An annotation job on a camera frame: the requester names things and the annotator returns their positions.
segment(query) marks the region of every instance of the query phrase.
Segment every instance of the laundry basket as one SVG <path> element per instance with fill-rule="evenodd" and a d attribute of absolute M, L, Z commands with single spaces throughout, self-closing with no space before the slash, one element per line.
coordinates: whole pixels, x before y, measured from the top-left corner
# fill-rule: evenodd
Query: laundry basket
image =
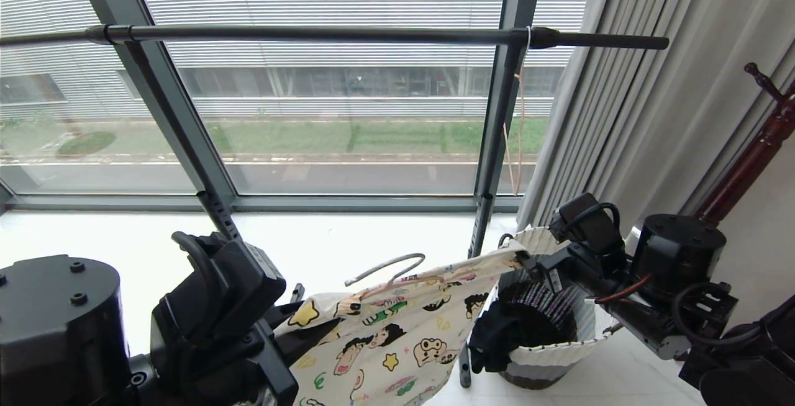
<path fill-rule="evenodd" d="M 554 248 L 557 243 L 537 243 L 548 235 L 528 230 L 517 234 L 515 240 L 528 250 Z M 560 333 L 569 335 L 570 341 L 534 347 L 518 347 L 509 353 L 511 363 L 500 375 L 511 384 L 525 389 L 546 389 L 562 378 L 578 361 L 593 352 L 596 346 L 611 337 L 603 330 L 617 322 L 602 308 L 587 302 L 585 293 L 569 287 L 554 295 L 538 282 L 529 279 L 527 271 L 518 270 L 500 278 L 497 301 L 525 302 L 541 313 Z"/>

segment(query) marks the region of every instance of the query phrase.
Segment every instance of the building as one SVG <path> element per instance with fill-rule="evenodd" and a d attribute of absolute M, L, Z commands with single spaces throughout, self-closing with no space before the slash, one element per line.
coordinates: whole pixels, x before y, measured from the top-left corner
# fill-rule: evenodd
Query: building
<path fill-rule="evenodd" d="M 502 0 L 146 0 L 159 24 L 495 28 Z M 534 24 L 578 30 L 585 0 L 538 0 Z M 98 24 L 88 0 L 0 0 L 2 35 Z M 494 47 L 169 43 L 202 117 L 482 117 Z M 546 115 L 571 49 L 525 61 L 528 114 Z M 0 53 L 0 119 L 147 118 L 112 47 Z"/>

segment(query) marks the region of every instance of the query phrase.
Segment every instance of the red cable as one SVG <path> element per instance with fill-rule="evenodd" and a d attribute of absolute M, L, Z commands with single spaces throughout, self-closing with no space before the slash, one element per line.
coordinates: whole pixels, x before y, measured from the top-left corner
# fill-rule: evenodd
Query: red cable
<path fill-rule="evenodd" d="M 647 274 L 644 278 L 640 279 L 639 282 L 637 282 L 634 285 L 630 285 L 629 287 L 624 288 L 624 290 L 621 290 L 620 292 L 617 292 L 617 293 L 615 293 L 613 295 L 609 295 L 607 297 L 602 297 L 602 298 L 596 299 L 594 301 L 594 304 L 597 304 L 597 305 L 598 304 L 605 304 L 605 302 L 610 302 L 612 300 L 624 299 L 628 295 L 630 295 L 630 294 L 636 292 L 637 290 L 641 289 L 641 287 L 643 285 L 646 285 L 648 281 L 651 281 L 651 274 Z"/>

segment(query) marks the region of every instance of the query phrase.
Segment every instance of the black cylindrical motor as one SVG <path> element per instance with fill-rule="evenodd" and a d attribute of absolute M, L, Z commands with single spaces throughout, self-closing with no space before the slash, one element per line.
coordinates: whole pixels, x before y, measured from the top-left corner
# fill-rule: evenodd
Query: black cylindrical motor
<path fill-rule="evenodd" d="M 65 255 L 0 273 L 0 404 L 116 403 L 130 383 L 119 273 Z"/>
<path fill-rule="evenodd" d="M 726 237 L 695 217 L 648 216 L 638 239 L 631 270 L 639 279 L 652 274 L 644 295 L 670 302 L 684 288 L 709 281 Z"/>

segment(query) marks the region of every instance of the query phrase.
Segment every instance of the beige wall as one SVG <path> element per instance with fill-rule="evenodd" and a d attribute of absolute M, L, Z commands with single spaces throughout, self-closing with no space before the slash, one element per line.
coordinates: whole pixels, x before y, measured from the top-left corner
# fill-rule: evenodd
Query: beige wall
<path fill-rule="evenodd" d="M 795 138 L 719 226 L 728 243 L 712 280 L 732 285 L 730 326 L 758 319 L 795 294 Z"/>

